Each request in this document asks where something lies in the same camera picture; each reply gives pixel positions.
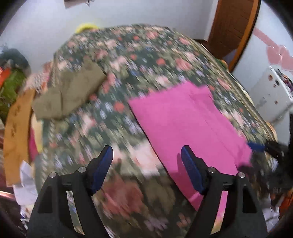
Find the pink cloth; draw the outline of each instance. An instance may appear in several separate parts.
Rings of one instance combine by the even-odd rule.
[[[29,152],[31,160],[35,161],[35,158],[39,153],[35,143],[35,133],[32,128],[30,128],[30,135],[28,138],[28,152]]]
[[[207,166],[225,174],[235,175],[237,167],[250,165],[251,149],[215,107],[207,86],[185,82],[132,99],[129,105],[171,178],[196,210],[202,196],[194,190],[181,161],[184,145]],[[226,200],[227,192],[223,192],[218,215],[223,215]]]

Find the yellow cloth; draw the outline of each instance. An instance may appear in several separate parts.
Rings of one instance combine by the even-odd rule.
[[[31,104],[34,96],[35,89],[25,91],[8,112],[3,147],[7,186],[20,182],[20,164],[23,160],[29,163],[28,135]]]

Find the floral blanket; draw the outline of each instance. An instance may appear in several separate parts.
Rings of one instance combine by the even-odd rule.
[[[85,58],[99,64],[107,80],[64,120],[44,121],[35,179],[40,190],[50,172],[72,173],[111,145],[111,168],[93,196],[111,237],[183,237],[195,216],[135,120],[129,98],[187,80],[208,85],[239,136],[253,142],[274,139],[236,80],[204,47],[169,28],[132,25],[73,35],[54,55],[48,87],[63,70],[78,71]],[[71,193],[68,199],[74,227],[82,232]]]

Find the green cloth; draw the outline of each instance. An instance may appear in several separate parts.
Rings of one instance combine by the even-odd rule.
[[[0,90],[0,118],[5,124],[10,106],[16,101],[25,75],[20,69],[12,69]]]
[[[78,72],[63,72],[58,85],[34,100],[32,108],[37,119],[60,119],[69,115],[87,101],[104,79],[101,68],[90,59],[85,59]]]

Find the khaki cloth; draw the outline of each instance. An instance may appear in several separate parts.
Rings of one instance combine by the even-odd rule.
[[[90,59],[78,72],[65,71],[59,84],[35,99],[32,108],[37,119],[61,119],[85,103],[106,76],[101,68]]]

